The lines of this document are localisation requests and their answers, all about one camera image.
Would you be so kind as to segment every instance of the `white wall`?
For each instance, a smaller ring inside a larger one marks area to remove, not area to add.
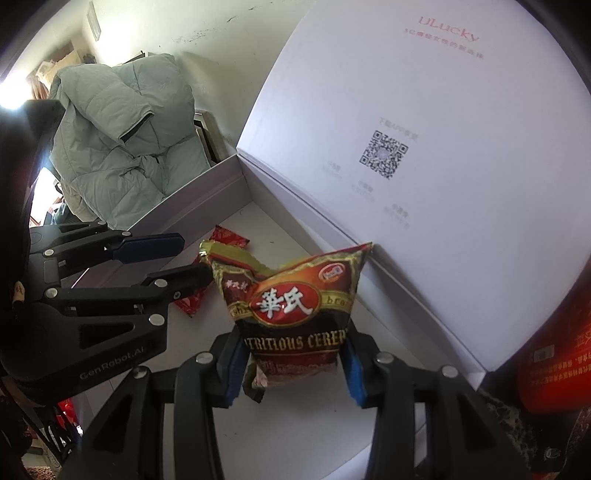
[[[102,30],[83,34],[113,66],[140,50],[175,55],[198,108],[235,147],[279,52],[313,0],[95,0]]]

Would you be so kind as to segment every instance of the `red packaging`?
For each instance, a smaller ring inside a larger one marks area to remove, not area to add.
[[[209,237],[210,240],[215,240],[216,242],[223,243],[225,245],[233,245],[235,247],[246,248],[249,239],[244,238],[243,236],[238,235],[237,233],[228,230],[222,226],[216,225],[213,229],[212,235]],[[200,262],[200,257],[197,257],[193,263]],[[200,288],[195,291],[195,293],[191,296],[188,296],[184,299],[176,300],[174,303],[175,305],[180,308],[183,312],[185,312],[189,316],[195,315],[195,313],[199,310],[201,306],[201,302],[205,296],[206,290],[209,286],[205,288]]]
[[[254,389],[334,371],[372,244],[273,270],[243,250],[205,241],[201,255],[256,361]]]
[[[522,350],[519,396],[532,413],[591,405],[591,263]]]

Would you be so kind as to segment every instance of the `bolt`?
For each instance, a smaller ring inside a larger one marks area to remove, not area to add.
[[[57,297],[57,288],[48,288],[45,291],[45,296],[48,299],[54,299],[54,298],[56,298]]]
[[[164,325],[164,317],[162,315],[160,315],[159,313],[153,313],[152,315],[150,315],[148,317],[148,320],[155,327],[159,327],[161,325]]]
[[[198,353],[195,357],[198,364],[207,365],[213,362],[213,355],[210,352]]]
[[[136,380],[139,380],[148,374],[148,369],[146,367],[135,367],[131,373]]]
[[[457,368],[453,367],[452,365],[443,365],[441,368],[441,373],[447,378],[456,378],[459,374]]]
[[[378,354],[375,356],[375,360],[379,364],[389,365],[394,362],[394,355],[392,355],[390,352],[378,352]]]

